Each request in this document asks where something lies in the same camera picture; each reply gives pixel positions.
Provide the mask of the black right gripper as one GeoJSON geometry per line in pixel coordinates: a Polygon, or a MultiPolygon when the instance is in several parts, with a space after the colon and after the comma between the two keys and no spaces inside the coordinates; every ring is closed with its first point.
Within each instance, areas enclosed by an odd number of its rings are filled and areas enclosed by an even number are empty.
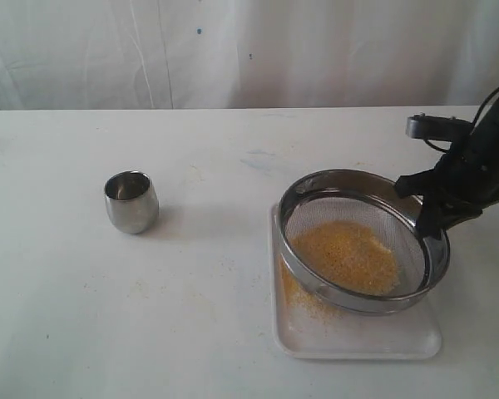
{"type": "Polygon", "coordinates": [[[401,175],[394,189],[400,198],[422,196],[416,231],[440,239],[443,229],[499,204],[499,145],[452,145],[434,169],[401,175]]]}

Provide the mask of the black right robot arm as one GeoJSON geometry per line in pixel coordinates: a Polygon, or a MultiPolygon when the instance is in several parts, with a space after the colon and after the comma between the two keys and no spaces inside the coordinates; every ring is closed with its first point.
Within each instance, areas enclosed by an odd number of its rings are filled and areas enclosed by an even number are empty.
{"type": "Polygon", "coordinates": [[[408,117],[406,134],[427,145],[436,140],[450,145],[432,169],[402,175],[394,185],[401,198],[422,197],[419,236],[438,237],[499,203],[499,87],[473,121],[416,114],[408,117]]]}

